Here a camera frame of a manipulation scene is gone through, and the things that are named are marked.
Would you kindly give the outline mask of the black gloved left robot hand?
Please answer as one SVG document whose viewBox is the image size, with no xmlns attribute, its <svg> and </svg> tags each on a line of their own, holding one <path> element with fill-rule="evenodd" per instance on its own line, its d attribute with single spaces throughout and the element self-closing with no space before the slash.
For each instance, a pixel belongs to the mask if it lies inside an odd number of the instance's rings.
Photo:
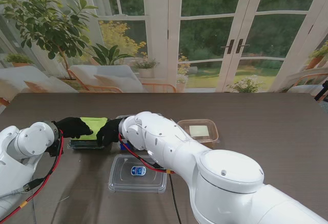
<svg viewBox="0 0 328 224">
<path fill-rule="evenodd" d="M 91 135 L 93 131 L 78 117 L 66 117 L 60 121 L 52 121 L 64 138 L 80 138 L 83 135 Z"/>
</svg>

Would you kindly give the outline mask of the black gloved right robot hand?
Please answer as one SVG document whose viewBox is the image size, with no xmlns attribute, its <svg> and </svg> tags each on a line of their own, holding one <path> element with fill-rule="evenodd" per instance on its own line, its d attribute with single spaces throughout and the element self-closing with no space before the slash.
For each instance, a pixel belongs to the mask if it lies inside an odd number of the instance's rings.
<svg viewBox="0 0 328 224">
<path fill-rule="evenodd" d="M 98 131 L 96 138 L 99 147 L 107 147 L 113 142 L 118 142 L 119 124 L 122 118 L 110 119 Z"/>
</svg>

